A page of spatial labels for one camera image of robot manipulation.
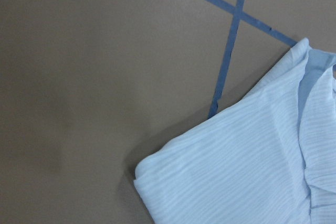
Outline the light blue striped shirt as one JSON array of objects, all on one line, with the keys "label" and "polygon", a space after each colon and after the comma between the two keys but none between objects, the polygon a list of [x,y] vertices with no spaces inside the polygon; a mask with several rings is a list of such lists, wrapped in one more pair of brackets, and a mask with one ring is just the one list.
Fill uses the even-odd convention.
[{"label": "light blue striped shirt", "polygon": [[335,54],[292,47],[236,104],[142,160],[155,223],[335,223]]}]

